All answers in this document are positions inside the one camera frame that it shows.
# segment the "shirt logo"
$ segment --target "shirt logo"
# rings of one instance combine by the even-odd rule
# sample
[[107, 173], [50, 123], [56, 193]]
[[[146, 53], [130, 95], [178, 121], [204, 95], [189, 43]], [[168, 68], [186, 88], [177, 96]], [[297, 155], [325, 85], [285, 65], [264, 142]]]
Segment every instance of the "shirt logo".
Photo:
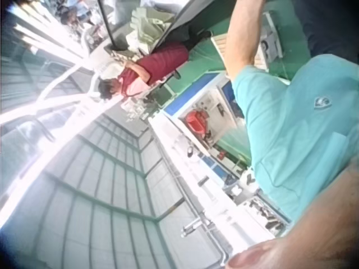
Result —
[[318, 97], [315, 99], [314, 108], [315, 109], [324, 109], [332, 105], [332, 102], [327, 97]]

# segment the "floor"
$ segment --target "floor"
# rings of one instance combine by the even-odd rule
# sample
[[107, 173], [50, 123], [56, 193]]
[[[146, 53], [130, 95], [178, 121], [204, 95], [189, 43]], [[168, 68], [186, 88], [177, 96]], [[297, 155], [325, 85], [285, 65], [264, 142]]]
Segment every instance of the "floor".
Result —
[[[217, 0], [194, 19], [192, 27], [197, 31], [211, 30], [214, 35], [226, 33], [235, 2], [235, 0]], [[291, 0], [269, 1], [265, 10], [271, 12], [284, 50], [284, 58], [271, 63], [269, 72], [291, 80], [298, 69], [310, 59], [304, 34], [294, 14]], [[180, 94], [204, 72], [224, 69], [219, 54], [211, 41], [207, 40], [191, 52], [190, 61], [178, 70], [182, 78], [180, 80], [171, 79], [168, 86], [173, 92]], [[250, 146], [244, 125], [240, 124], [237, 129], [229, 131], [218, 145], [234, 156], [240, 156], [247, 164], [250, 164]]]

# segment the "woman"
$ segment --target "woman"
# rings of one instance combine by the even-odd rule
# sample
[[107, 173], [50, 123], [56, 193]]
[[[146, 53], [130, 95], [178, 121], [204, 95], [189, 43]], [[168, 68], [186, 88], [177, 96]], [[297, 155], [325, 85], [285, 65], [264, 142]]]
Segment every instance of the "woman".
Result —
[[189, 51], [209, 37], [211, 37], [211, 32], [204, 31], [186, 42], [165, 44], [136, 63], [128, 61], [117, 78], [100, 81], [101, 98], [111, 99], [117, 94], [132, 97], [149, 90], [157, 81], [184, 64], [188, 60]]

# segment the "red top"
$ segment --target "red top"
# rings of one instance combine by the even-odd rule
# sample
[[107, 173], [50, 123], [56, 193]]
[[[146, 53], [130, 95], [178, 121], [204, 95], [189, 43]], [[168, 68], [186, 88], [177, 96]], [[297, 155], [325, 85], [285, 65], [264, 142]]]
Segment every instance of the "red top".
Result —
[[[151, 77], [147, 84], [151, 86], [188, 61], [188, 56], [189, 52], [182, 43], [170, 43], [139, 59], [136, 64], [149, 72]], [[123, 78], [122, 95], [129, 96], [127, 88], [138, 78], [138, 74], [129, 68], [125, 68], [118, 76], [118, 79], [120, 78]]]

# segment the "teal shirt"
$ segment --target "teal shirt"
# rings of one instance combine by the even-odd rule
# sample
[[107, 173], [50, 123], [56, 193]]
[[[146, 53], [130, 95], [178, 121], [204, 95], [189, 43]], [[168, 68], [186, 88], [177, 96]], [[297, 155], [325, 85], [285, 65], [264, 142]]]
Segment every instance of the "teal shirt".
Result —
[[233, 81], [256, 180], [296, 222], [359, 147], [359, 67], [321, 55], [289, 86], [247, 66]]

